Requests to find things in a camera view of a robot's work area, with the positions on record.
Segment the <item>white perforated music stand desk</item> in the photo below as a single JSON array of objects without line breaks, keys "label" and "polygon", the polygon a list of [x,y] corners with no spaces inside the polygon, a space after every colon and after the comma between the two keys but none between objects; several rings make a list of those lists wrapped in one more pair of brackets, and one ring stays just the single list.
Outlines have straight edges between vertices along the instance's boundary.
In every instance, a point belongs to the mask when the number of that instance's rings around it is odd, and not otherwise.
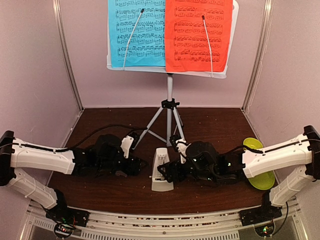
[{"label": "white perforated music stand desk", "polygon": [[235,0],[110,0],[107,67],[224,79]]}]

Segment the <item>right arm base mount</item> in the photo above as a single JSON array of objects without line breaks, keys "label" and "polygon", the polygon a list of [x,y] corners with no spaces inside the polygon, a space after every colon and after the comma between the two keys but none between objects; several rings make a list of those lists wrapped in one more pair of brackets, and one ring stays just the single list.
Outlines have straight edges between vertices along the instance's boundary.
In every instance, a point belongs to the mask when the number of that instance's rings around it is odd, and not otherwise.
[{"label": "right arm base mount", "polygon": [[280,218],[282,211],[279,208],[274,210],[262,210],[261,207],[241,210],[240,221],[243,227],[254,226],[254,231],[259,237],[270,237],[276,231],[274,219]]}]

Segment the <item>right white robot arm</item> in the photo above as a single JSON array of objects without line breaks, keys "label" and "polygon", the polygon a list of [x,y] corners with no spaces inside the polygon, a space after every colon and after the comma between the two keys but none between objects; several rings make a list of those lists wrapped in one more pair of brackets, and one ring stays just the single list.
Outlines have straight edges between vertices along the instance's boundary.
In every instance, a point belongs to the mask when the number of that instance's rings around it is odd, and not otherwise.
[{"label": "right white robot arm", "polygon": [[240,145],[218,153],[209,142],[187,143],[177,135],[171,144],[179,159],[159,164],[156,169],[169,183],[181,182],[188,175],[219,184],[233,184],[260,174],[294,166],[294,171],[265,195],[256,210],[259,220],[268,220],[287,200],[307,184],[320,178],[320,135],[312,125],[298,136],[269,147],[253,149]]}]

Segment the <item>yellow-green plate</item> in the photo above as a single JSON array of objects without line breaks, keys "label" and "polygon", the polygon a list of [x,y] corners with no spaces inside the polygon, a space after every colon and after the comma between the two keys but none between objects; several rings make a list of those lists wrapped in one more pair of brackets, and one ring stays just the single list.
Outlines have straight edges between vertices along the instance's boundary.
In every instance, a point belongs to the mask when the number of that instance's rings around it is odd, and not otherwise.
[{"label": "yellow-green plate", "polygon": [[254,188],[266,191],[274,186],[276,178],[272,171],[268,171],[249,178],[248,181]]}]

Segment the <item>aluminium front rail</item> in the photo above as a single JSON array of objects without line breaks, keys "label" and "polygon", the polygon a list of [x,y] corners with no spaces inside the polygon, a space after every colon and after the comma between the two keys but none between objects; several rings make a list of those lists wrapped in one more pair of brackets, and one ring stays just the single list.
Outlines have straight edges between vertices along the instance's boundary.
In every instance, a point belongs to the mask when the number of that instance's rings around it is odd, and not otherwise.
[{"label": "aluminium front rail", "polygon": [[[300,207],[295,198],[288,201],[287,212],[270,222],[243,226],[240,210],[190,214],[124,214],[105,211],[89,212],[86,226],[76,230],[66,240],[309,240],[300,218]],[[54,234],[55,222],[46,218],[41,206],[31,201],[25,214],[19,240],[58,240]],[[262,226],[274,224],[272,237],[258,235]]]}]

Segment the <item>blue sheet music paper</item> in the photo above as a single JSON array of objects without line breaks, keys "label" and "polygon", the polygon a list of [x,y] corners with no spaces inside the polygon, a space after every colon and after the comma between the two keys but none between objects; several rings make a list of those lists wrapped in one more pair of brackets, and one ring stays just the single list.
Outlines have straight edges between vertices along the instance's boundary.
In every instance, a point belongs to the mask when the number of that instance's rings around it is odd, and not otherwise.
[{"label": "blue sheet music paper", "polygon": [[112,68],[164,67],[164,0],[109,0],[108,33]]}]

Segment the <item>red sheet music paper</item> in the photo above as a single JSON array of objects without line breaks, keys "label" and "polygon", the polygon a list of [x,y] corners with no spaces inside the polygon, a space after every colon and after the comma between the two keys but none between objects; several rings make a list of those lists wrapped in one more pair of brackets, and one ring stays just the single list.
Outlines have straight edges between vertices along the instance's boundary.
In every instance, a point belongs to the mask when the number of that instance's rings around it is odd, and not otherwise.
[{"label": "red sheet music paper", "polygon": [[167,0],[164,15],[167,72],[221,73],[227,65],[231,0]]}]

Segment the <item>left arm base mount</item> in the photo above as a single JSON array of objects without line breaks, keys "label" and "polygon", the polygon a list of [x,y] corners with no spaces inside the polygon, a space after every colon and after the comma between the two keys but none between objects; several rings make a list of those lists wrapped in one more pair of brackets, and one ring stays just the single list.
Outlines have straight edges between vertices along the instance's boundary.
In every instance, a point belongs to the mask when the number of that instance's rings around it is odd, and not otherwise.
[{"label": "left arm base mount", "polygon": [[56,211],[53,209],[46,209],[45,216],[55,222],[53,233],[59,239],[69,238],[77,227],[86,227],[90,213],[85,210],[67,207],[66,211]]}]

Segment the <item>silver tripod stand legs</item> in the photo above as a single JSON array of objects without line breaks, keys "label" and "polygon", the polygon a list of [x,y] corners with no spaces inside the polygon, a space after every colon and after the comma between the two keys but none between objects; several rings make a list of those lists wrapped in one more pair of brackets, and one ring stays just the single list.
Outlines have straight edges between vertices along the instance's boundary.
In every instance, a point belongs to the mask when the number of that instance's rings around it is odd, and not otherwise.
[{"label": "silver tripod stand legs", "polygon": [[[184,131],[183,131],[183,122],[181,120],[181,116],[178,112],[178,106],[180,105],[179,102],[176,102],[176,100],[173,98],[173,81],[174,81],[174,74],[173,73],[167,73],[167,99],[163,100],[161,102],[161,105],[157,112],[154,114],[150,122],[147,124],[146,128],[143,130],[141,135],[139,136],[139,139],[137,140],[137,143],[133,147],[133,150],[135,150],[138,146],[138,144],[142,141],[144,136],[149,133],[158,140],[162,141],[166,144],[167,147],[172,146],[171,144],[171,136],[172,134],[175,134],[176,131],[178,131],[178,134],[180,137],[184,138]],[[166,110],[166,135],[165,138],[161,137],[157,133],[153,132],[151,130],[151,127],[156,122],[158,117],[161,115],[161,113]]]}]

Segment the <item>white metronome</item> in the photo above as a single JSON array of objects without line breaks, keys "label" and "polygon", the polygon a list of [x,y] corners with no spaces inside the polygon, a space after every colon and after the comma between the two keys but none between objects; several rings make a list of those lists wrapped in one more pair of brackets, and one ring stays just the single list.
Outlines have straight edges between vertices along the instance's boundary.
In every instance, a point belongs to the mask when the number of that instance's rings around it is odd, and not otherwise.
[{"label": "white metronome", "polygon": [[158,171],[158,166],[169,163],[168,149],[159,147],[155,150],[152,165],[152,184],[151,190],[154,192],[168,192],[174,190],[174,183],[169,183],[165,177]]}]

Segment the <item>yellow-green bowl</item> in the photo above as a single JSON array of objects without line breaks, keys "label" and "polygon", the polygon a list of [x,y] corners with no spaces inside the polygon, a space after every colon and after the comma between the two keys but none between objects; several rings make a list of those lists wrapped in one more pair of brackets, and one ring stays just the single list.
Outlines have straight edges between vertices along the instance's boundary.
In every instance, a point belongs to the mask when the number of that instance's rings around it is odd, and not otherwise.
[{"label": "yellow-green bowl", "polygon": [[247,137],[243,140],[243,145],[253,150],[259,150],[263,148],[263,144],[256,138]]}]

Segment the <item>left aluminium corner post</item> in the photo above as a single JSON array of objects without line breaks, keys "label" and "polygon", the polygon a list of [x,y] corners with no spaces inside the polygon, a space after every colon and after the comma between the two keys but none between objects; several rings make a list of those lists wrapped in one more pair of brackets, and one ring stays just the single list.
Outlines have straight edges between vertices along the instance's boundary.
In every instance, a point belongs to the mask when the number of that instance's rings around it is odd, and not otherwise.
[{"label": "left aluminium corner post", "polygon": [[62,55],[63,55],[63,61],[67,73],[67,77],[71,86],[72,93],[74,95],[77,107],[80,112],[84,110],[83,103],[81,101],[81,97],[79,94],[78,86],[75,80],[73,68],[72,68],[72,63],[71,63],[71,58],[70,54],[68,51],[68,45],[67,45],[67,40],[66,40],[66,34],[65,34],[65,29],[64,29],[64,23],[63,23],[63,16],[61,12],[61,1],[60,0],[53,0],[52,1],[52,6],[53,6],[53,13],[54,13],[54,18],[55,22],[57,25],[57,30],[58,30],[58,35],[59,35],[59,40],[60,40],[60,45],[62,49]]}]

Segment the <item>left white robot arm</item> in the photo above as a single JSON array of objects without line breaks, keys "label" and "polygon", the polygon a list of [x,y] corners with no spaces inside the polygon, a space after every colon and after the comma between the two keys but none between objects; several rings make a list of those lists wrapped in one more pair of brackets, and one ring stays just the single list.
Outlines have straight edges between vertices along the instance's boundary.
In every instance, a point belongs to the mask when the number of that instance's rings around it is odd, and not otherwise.
[{"label": "left white robot arm", "polygon": [[83,171],[96,175],[111,174],[137,176],[148,163],[131,154],[138,140],[133,128],[124,138],[113,134],[100,135],[95,144],[80,148],[78,142],[69,148],[55,148],[23,141],[7,130],[0,138],[0,184],[22,193],[38,202],[45,211],[61,222],[72,218],[64,194],[49,188],[24,172],[24,168],[49,170],[78,176]]}]

